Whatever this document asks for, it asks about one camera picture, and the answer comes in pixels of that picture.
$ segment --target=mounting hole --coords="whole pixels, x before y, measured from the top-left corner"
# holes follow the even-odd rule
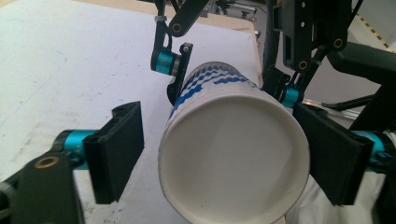
[[[306,61],[301,61],[301,62],[298,64],[298,67],[299,67],[301,70],[304,70],[306,67],[308,67],[308,63],[307,63]]]
[[[334,47],[337,49],[341,48],[343,46],[343,44],[344,44],[344,41],[340,38],[338,38],[334,41]]]
[[[59,157],[46,157],[46,158],[43,158],[43,159],[37,161],[35,163],[35,168],[36,169],[49,168],[49,167],[55,165],[56,163],[58,163],[58,161],[59,161]]]
[[[178,23],[173,24],[172,31],[175,33],[179,33],[181,31],[181,26]]]

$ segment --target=cyan metal part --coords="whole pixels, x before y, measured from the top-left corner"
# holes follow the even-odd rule
[[[299,92],[292,87],[286,88],[285,98],[282,101],[282,105],[288,108],[294,107],[294,104],[297,102],[299,96]]]
[[[391,139],[382,133],[366,132],[366,131],[354,131],[356,135],[365,137],[371,140],[373,144],[372,154],[369,160],[369,169],[376,171],[378,167],[389,167],[392,163],[393,156],[389,154],[387,149],[395,148]]]
[[[67,135],[64,141],[64,151],[72,151],[84,159],[84,164],[76,168],[77,170],[88,170],[88,165],[85,158],[84,144],[82,140],[87,136],[94,134],[96,130],[74,130]]]
[[[158,55],[156,71],[170,75],[172,72],[172,61],[174,60],[174,54],[172,51],[161,51]]]

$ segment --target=bolt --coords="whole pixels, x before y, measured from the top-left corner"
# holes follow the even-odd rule
[[[308,66],[308,63],[307,63],[306,61],[301,61],[301,62],[298,64],[298,67],[299,67],[301,70],[304,70],[307,66]]]
[[[179,33],[180,30],[181,30],[180,24],[178,24],[178,23],[173,24],[172,30],[173,30],[173,32],[175,32],[175,33]]]
[[[334,41],[333,45],[335,48],[339,49],[343,46],[343,44],[344,44],[344,41],[341,38],[338,38]]]
[[[36,169],[49,168],[49,167],[55,165],[56,163],[58,163],[58,161],[59,161],[59,157],[46,157],[46,158],[43,158],[43,159],[37,161],[35,163],[35,168]]]

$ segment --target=white table surface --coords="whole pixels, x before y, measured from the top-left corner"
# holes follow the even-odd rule
[[[0,8],[0,180],[43,154],[66,129],[100,129],[111,109],[141,101],[145,149],[118,203],[94,203],[75,171],[87,223],[187,223],[162,195],[157,155],[171,105],[170,77],[149,69],[152,16],[68,0],[18,0]],[[195,24],[174,41],[201,63],[232,64],[257,80],[253,36]]]

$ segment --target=cable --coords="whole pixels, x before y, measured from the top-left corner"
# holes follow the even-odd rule
[[[348,27],[353,22],[353,19],[355,18],[355,16],[358,14],[359,8],[361,8],[362,3],[363,3],[363,0],[359,0],[359,2],[356,4],[355,8],[353,9],[352,15],[351,15],[348,25],[347,25]]]
[[[158,16],[163,16],[165,14],[165,1],[164,0],[154,0],[154,4],[158,9]]]
[[[168,49],[172,49],[172,36],[169,33],[169,31],[166,32],[166,34],[168,35],[168,46],[166,46]]]

